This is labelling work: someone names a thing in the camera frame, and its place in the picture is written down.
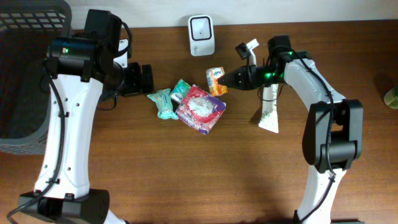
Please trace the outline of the red purple snack bag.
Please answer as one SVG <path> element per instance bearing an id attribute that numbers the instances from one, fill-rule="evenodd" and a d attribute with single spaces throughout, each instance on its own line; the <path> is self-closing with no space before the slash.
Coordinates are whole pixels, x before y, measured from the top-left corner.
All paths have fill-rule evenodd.
<path id="1" fill-rule="evenodd" d="M 201 134 L 208 134 L 225 109 L 225 102 L 192 85 L 175 113 L 187 126 Z"/>

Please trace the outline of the teal small tissue pack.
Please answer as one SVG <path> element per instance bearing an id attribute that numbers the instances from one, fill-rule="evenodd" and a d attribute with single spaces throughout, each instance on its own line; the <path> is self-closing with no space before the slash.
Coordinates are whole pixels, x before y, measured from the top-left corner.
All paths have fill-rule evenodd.
<path id="1" fill-rule="evenodd" d="M 170 98 L 177 103 L 181 103 L 190 89 L 191 86 L 184 80 L 180 79 L 174 89 L 170 92 Z"/>

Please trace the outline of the white cone-shaped pouch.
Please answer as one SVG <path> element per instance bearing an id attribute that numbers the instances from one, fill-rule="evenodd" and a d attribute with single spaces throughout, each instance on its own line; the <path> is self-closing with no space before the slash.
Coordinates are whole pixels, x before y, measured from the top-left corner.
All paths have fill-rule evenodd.
<path id="1" fill-rule="evenodd" d="M 279 132 L 279 122 L 277 114 L 277 93 L 279 85 L 273 84 L 264 87 L 261 93 L 262 114 L 258 126 L 273 133 Z"/>

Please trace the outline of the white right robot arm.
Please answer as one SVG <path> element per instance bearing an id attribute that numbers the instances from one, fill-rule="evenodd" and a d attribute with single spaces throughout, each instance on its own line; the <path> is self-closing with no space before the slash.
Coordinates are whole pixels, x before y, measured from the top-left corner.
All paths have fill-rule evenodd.
<path id="1" fill-rule="evenodd" d="M 331 209 L 339 184 L 363 143 L 363 105 L 338 93 L 321 75 L 312 56 L 296 51 L 289 36 L 269 39 L 269 55 L 261 66 L 255 59 L 257 40 L 235 49 L 246 64 L 227 73 L 219 83 L 239 90 L 290 85 L 308 109 L 302 152 L 308 179 L 292 223 L 331 223 Z"/>

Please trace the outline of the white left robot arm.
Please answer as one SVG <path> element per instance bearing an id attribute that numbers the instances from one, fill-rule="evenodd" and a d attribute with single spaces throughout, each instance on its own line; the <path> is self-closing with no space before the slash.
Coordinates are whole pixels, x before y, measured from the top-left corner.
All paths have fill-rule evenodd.
<path id="1" fill-rule="evenodd" d="M 88 11 L 83 32 L 58 37 L 43 62 L 50 86 L 50 119 L 44 161 L 31 192 L 15 213 L 49 223 L 121 223 L 107 190 L 88 175 L 91 132 L 100 101 L 154 91 L 152 68 L 130 62 L 132 38 L 120 48 L 128 25 L 109 11 Z"/>

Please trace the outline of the mint green wipes pack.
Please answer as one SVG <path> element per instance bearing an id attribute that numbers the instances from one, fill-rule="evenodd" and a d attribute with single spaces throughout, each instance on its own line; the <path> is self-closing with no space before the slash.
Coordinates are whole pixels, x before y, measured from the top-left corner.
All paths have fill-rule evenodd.
<path id="1" fill-rule="evenodd" d="M 170 92 L 171 89 L 166 88 L 147 95 L 156 104 L 158 109 L 157 116 L 160 119 L 178 119 L 178 116 L 174 112 Z"/>

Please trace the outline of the orange tissue pack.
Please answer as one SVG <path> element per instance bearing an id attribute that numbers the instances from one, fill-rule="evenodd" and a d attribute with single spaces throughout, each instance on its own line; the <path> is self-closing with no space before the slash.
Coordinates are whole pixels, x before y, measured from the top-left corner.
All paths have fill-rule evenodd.
<path id="1" fill-rule="evenodd" d="M 221 96 L 228 92 L 228 87 L 218 83 L 218 79 L 224 75 L 223 67 L 210 68 L 206 71 L 206 79 L 212 96 Z"/>

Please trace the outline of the green lid jar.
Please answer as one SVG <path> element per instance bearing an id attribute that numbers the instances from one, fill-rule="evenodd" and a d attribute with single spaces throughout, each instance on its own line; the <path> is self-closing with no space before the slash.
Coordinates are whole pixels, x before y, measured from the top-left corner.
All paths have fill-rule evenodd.
<path id="1" fill-rule="evenodd" d="M 391 109 L 397 110 L 398 109 L 398 86 L 391 88 L 385 95 L 384 95 L 384 104 Z"/>

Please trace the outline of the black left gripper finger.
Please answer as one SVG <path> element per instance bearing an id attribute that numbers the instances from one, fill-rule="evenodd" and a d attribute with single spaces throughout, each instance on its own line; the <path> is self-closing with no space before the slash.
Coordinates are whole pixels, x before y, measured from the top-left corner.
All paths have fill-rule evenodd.
<path id="1" fill-rule="evenodd" d="M 141 67 L 137 62 L 129 63 L 124 69 L 124 83 L 121 87 L 122 96 L 139 95 L 142 93 L 142 73 Z"/>
<path id="2" fill-rule="evenodd" d="M 142 92 L 152 93 L 154 91 L 154 81 L 151 65 L 142 65 Z"/>

